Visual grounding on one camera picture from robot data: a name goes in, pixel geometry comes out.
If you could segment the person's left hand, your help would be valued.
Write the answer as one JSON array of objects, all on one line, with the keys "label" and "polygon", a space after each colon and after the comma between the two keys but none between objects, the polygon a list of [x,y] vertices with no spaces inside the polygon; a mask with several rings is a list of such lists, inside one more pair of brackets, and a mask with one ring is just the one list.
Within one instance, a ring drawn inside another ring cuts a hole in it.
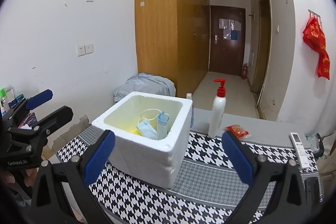
[{"label": "person's left hand", "polygon": [[[38,169],[26,169],[21,171],[20,177],[23,178],[25,183],[25,189],[21,186],[22,190],[29,197],[33,194],[33,186],[35,184],[36,178],[38,174]],[[15,177],[8,171],[1,170],[1,180],[8,188],[14,189],[15,185]]]}]

